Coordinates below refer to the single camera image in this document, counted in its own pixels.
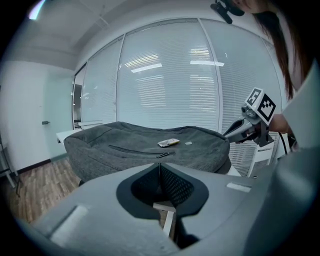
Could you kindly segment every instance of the zipper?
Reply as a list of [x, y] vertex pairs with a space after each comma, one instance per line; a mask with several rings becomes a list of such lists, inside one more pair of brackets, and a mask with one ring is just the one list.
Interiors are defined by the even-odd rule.
[[156, 156], [156, 158], [163, 158], [169, 155], [175, 155], [176, 152], [141, 152], [141, 151], [136, 151], [136, 150], [131, 150], [131, 149], [126, 149], [123, 147], [119, 147], [119, 146], [113, 146], [113, 145], [109, 145], [109, 148], [112, 148], [114, 150], [118, 150], [121, 152], [125, 152], [125, 153], [132, 153], [132, 154], [141, 154], [141, 155], [154, 155]]

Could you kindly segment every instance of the black baseboard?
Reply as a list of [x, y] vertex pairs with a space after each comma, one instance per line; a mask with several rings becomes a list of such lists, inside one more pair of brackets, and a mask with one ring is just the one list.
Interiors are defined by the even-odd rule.
[[[38, 167], [40, 167], [40, 166], [44, 166], [44, 165], [49, 164], [49, 163], [51, 163], [51, 159], [47, 159], [47, 160], [44, 160], [44, 161], [35, 163], [35, 164], [33, 164], [33, 165], [27, 166], [27, 167], [25, 167], [25, 168], [22, 168], [22, 169], [20, 169], [20, 170], [17, 170], [17, 173], [18, 173], [18, 174], [23, 174], [23, 173], [25, 173], [25, 172], [27, 172], [27, 171], [30, 171], [30, 170], [34, 169], [34, 168], [38, 168]], [[2, 179], [6, 179], [6, 176], [4, 175], [4, 176], [0, 177], [0, 180], [2, 180]]]

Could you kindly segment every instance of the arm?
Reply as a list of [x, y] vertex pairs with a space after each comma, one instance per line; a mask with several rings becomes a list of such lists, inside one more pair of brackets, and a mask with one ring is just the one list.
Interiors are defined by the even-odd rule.
[[275, 114], [273, 116], [269, 125], [269, 131], [282, 134], [292, 133], [291, 128], [282, 114]]

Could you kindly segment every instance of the door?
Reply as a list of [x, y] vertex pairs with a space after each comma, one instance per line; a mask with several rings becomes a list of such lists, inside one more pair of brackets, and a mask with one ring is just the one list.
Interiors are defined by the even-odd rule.
[[46, 76], [42, 126], [51, 159], [66, 153], [57, 133], [73, 130], [73, 81], [73, 72], [67, 69], [49, 70]]

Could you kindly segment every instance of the wooden floor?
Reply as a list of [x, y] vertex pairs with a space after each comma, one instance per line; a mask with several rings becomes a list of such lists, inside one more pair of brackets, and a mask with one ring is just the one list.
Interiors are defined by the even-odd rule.
[[[1, 184], [7, 204], [14, 217], [32, 223], [79, 187], [80, 179], [73, 173], [69, 159], [47, 163], [19, 175], [22, 183], [18, 193], [5, 180]], [[159, 211], [160, 226], [165, 225], [167, 211]]]

